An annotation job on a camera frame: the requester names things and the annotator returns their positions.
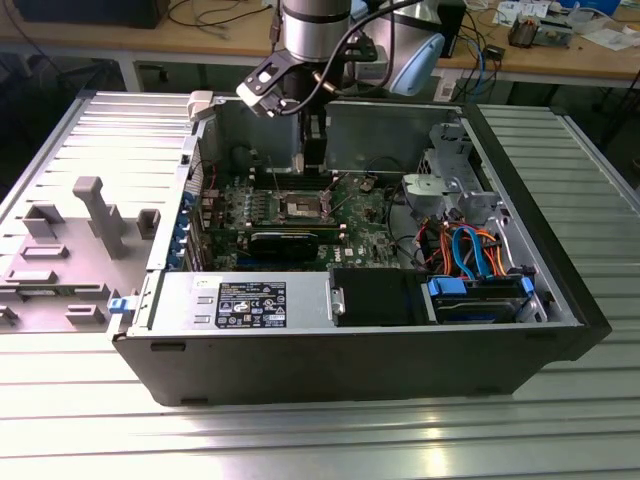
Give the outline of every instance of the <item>warning label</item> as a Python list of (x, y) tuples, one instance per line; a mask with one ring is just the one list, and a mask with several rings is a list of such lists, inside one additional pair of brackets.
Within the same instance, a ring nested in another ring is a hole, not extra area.
[(287, 326), (285, 282), (221, 283), (218, 328), (283, 328)]

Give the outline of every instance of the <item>side panel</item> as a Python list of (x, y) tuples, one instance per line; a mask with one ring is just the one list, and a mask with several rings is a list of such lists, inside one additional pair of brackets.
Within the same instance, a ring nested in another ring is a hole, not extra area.
[(611, 333), (611, 327), (480, 109), (467, 105), (465, 114), (471, 127), (469, 135), (483, 162), (495, 173), (498, 190), (506, 193), (508, 200), (505, 198), (505, 201), (512, 207), (511, 214), (517, 215), (524, 224), (576, 319), (589, 327), (585, 335), (559, 358), (577, 360)]
[(163, 405), (257, 404), (512, 393), (581, 330), (125, 337), (114, 344)]

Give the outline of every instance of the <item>white label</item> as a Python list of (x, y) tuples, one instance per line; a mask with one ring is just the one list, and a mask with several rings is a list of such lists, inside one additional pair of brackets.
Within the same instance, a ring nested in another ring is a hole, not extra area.
[(196, 275), (193, 278), (193, 288), (218, 288), (222, 283), (222, 277)]

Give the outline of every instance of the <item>wooden workbench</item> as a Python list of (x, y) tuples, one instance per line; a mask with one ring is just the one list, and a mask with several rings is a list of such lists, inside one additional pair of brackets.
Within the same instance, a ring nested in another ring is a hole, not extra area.
[[(199, 11), (227, 5), (220, 0), (199, 0)], [(211, 19), (223, 20), (260, 8), (259, 0), (249, 0), (230, 12), (212, 14)], [(197, 28), (177, 25), (164, 19), (155, 30), (124, 27), (25, 23), (19, 13), (14, 18), (25, 33), (50, 55), (111, 58), (120, 63), (123, 77), (130, 90), (139, 89), (140, 82), (134, 66), (136, 61), (167, 61), (204, 64), (256, 65), (269, 54), (268, 30), (270, 10), (245, 17), (228, 24), (228, 40), (203, 32)], [(175, 17), (192, 23), (188, 5), (179, 7)], [(627, 48), (614, 52), (575, 36), (569, 48), (534, 47), (519, 49), (507, 42), (508, 28), (491, 28), (494, 12), (474, 12), (476, 23), (487, 36), (487, 42), (506, 49), (500, 78), (594, 86), (628, 85), (640, 67), (640, 48)], [(640, 12), (619, 9), (616, 18), (640, 17)], [(0, 52), (33, 53), (32, 46), (11, 25), (2, 11), (0, 14)], [(475, 59), (463, 42), (458, 42), (450, 59), (438, 62), (436, 74), (450, 79), (469, 74)]]

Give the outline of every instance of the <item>motherboard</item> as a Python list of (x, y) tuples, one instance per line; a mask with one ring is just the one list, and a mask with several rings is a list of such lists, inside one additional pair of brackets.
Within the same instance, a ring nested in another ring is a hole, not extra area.
[(364, 173), (221, 178), (203, 207), (210, 269), (399, 267), (386, 224), (392, 190)]

